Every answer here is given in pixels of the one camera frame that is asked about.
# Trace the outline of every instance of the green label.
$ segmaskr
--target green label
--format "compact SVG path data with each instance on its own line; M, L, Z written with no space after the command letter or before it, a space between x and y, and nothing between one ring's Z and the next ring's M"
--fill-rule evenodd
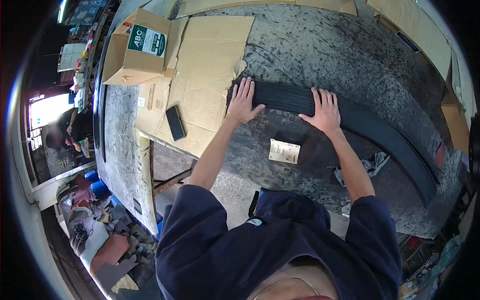
M164 57L167 36L145 26L134 24L127 49Z

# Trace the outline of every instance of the gray rag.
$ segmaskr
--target gray rag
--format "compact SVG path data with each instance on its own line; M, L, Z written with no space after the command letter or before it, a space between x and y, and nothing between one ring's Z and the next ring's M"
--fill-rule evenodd
M387 155L385 152L378 152L374 154L373 161L362 159L361 163L363 164L363 167L365 168L365 170L367 170L368 177L373 177L377 175L378 171L380 171L380 169L387 163L389 158L390 156ZM338 180L338 182L340 182L340 184L343 187L345 187L345 183L343 182L342 171L337 167L329 167L329 168L335 168L335 171L333 171L335 178Z

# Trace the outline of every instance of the bracelet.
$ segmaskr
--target bracelet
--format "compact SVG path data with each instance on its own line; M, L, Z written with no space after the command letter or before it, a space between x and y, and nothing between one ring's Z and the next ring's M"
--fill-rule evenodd
M237 118L237 120L240 122L240 124L243 124L243 122L240 120L239 117L237 117L237 115L232 114L231 112L227 112L227 114L234 116L235 118Z

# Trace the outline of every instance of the person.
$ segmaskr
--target person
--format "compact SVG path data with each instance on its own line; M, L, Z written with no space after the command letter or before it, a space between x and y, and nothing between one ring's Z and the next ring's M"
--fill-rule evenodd
M50 125L46 144L53 149L63 147L67 150L81 152L80 141L93 134L93 112L91 105L78 113L78 108L65 111L59 120Z
M243 78L220 129L166 210L156 276L166 299L397 299L400 249L388 204L340 129L337 97L312 88L315 115L337 152L351 203L345 240L330 231L327 210L291 192L263 191L252 218L227 229L227 213L209 191L235 129L252 110L255 83Z

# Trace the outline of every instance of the smartphone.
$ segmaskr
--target smartphone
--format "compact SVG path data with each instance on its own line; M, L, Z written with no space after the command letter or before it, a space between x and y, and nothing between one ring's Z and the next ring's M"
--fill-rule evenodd
M183 122L180 119L178 106L174 105L167 109L166 115L168 125L170 126L170 131L172 132L173 140L176 142L187 136L185 133L185 127L183 127Z

